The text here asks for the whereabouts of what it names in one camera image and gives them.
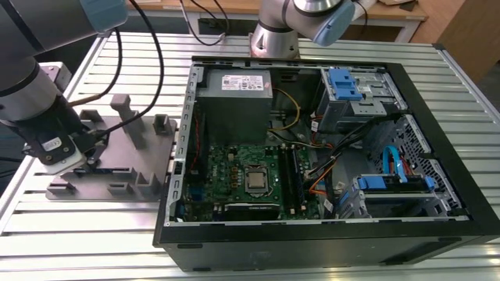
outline aluminum extrusion table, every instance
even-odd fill
[[[201,36],[213,39],[216,36]],[[124,33],[124,68],[110,93],[129,94],[134,109],[149,104],[157,55],[149,34]],[[149,114],[180,118],[190,56],[248,56],[248,38],[201,46],[190,35],[160,35],[165,86]],[[500,115],[445,51],[428,44],[300,41],[304,59],[401,63],[496,212],[500,212]],[[116,38],[97,38],[65,95],[101,92],[116,70]],[[110,95],[80,109],[108,107]],[[157,203],[50,202],[50,177],[34,177],[26,157],[0,199],[0,280],[496,280],[500,239],[466,246],[410,266],[184,273],[152,246]]]

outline black computer chassis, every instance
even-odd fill
[[[500,237],[498,218],[400,64],[352,61],[193,57],[200,66],[232,68],[232,61],[288,66],[385,67],[466,208],[468,221],[377,222],[316,225],[164,227],[166,194],[153,236],[184,271],[329,268],[417,263],[464,245]]]

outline cpu socket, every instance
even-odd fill
[[[244,167],[244,191],[250,194],[264,194],[269,191],[265,166],[245,165]]]

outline robotic arm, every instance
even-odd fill
[[[52,174],[78,166],[102,139],[93,138],[33,56],[105,32],[126,16],[125,0],[0,0],[0,122]]]
[[[330,45],[353,11],[350,0],[264,0],[252,54],[297,57],[297,33]],[[24,153],[48,174],[82,165],[108,136],[82,124],[33,56],[114,28],[126,16],[125,0],[0,0],[0,122],[24,138]]]
[[[350,0],[264,0],[252,35],[252,55],[296,58],[297,33],[329,46],[345,32],[354,10]]]

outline motherboard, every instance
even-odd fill
[[[317,201],[302,185],[309,168],[298,146],[210,146],[205,181],[188,188],[186,220],[313,219]]]

